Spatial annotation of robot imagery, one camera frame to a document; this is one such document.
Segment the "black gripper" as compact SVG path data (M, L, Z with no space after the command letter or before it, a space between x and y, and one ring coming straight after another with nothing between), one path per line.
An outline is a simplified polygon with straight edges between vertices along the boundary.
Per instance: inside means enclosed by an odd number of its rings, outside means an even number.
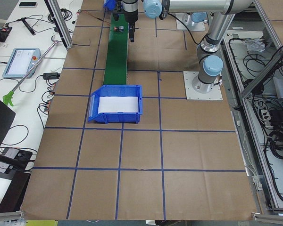
M135 22L138 20L138 10L133 12L124 11L125 20L129 23L129 40L134 42Z

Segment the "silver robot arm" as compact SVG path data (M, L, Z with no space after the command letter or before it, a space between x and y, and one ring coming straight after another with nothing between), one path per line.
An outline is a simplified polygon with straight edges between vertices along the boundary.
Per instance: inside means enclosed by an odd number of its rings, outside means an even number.
M138 70L196 70L192 87L208 93L224 67L219 49L236 14L247 9L250 0L119 0L117 11L129 23L128 68ZM179 13L190 21L204 13L209 21L202 32L176 23Z
M190 13L190 17L188 19L188 25L194 26L197 23L204 22L206 19L207 19L206 12Z

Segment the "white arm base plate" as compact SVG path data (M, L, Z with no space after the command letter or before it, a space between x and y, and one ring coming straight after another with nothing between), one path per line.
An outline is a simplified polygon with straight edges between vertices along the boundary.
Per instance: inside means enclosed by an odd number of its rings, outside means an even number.
M188 13L176 13L175 16L180 20L176 20L176 26L178 31L187 31L187 28L181 22L183 22L191 32L201 32L205 31L206 29L203 21L192 21L190 19L191 15L189 15Z
M220 84L217 80L212 84L203 84L198 79L199 72L183 71L187 100L222 101Z

